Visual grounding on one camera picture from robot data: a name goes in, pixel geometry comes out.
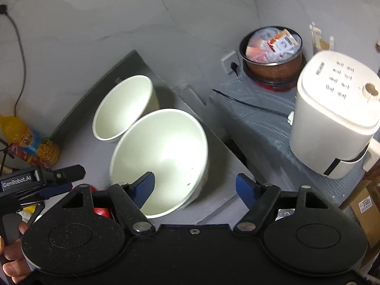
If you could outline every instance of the juice bottle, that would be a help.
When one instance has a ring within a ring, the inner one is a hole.
[[[58,162],[61,154],[59,147],[27,126],[20,118],[0,115],[0,127],[8,143],[18,145],[25,152],[50,165]]]

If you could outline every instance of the small white bowl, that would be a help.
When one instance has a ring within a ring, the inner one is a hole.
[[[123,135],[109,175],[112,184],[131,184],[145,172],[153,172],[155,188],[141,208],[153,219],[198,197],[207,164],[207,138],[197,119],[178,109],[161,109],[138,120]]]
[[[92,121],[92,132],[101,141],[117,142],[140,117],[158,109],[151,80],[143,75],[129,77],[101,101]]]

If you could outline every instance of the white air fryer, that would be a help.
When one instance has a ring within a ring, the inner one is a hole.
[[[298,79],[290,134],[294,155],[332,179],[345,176],[366,155],[368,171],[380,157],[373,135],[380,127],[380,78],[342,53],[321,51]]]

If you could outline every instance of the tiled wall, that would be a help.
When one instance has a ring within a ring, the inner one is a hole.
[[[28,67],[19,115],[45,134],[132,49],[171,86],[190,83],[205,99],[218,80],[210,68],[260,26],[254,0],[20,0],[10,13]],[[21,65],[1,19],[2,114],[13,112]]]
[[[277,24],[293,28],[302,36],[307,57],[312,56],[309,24],[328,37],[336,50],[379,70],[375,51],[380,37],[380,0],[255,0],[262,26]]]

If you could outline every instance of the air fryer handle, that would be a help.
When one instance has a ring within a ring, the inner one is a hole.
[[[368,150],[369,156],[364,161],[363,169],[365,171],[370,170],[373,165],[379,160],[380,158],[380,142],[378,142],[376,139],[371,138],[368,144]]]

